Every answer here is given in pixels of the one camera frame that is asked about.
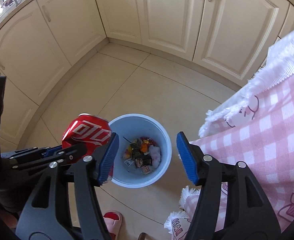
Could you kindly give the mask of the person's left hand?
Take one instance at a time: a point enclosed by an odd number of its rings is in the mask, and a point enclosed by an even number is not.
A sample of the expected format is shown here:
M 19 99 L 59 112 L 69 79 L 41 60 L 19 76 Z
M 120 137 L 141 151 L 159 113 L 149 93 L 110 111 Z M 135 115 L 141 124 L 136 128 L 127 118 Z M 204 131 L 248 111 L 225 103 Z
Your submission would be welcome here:
M 0 218 L 10 229 L 15 229 L 17 227 L 19 220 L 19 215 L 17 213 L 0 210 Z

